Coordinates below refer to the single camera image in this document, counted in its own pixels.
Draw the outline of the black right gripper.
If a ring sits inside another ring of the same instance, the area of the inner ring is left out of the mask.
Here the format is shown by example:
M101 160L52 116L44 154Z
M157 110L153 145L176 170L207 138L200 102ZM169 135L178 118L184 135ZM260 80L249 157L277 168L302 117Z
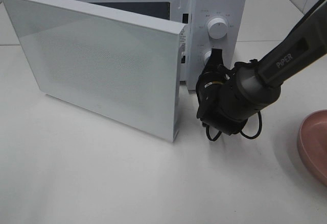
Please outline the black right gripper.
M196 94L199 103L197 118L209 135L214 128L221 134L238 134L245 125L245 121L237 122L227 118L221 110L219 93L226 83L227 68L224 67L222 49L212 48L208 64L205 65L196 83Z

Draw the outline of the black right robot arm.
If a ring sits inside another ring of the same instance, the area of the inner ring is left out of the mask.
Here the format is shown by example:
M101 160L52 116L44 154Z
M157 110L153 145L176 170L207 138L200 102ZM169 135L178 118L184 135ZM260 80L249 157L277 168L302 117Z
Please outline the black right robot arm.
M326 55L326 0L316 4L286 38L261 60L236 62L228 69L221 49L212 49L196 84L197 118L210 141L221 134L242 134L248 119L278 100L283 82Z

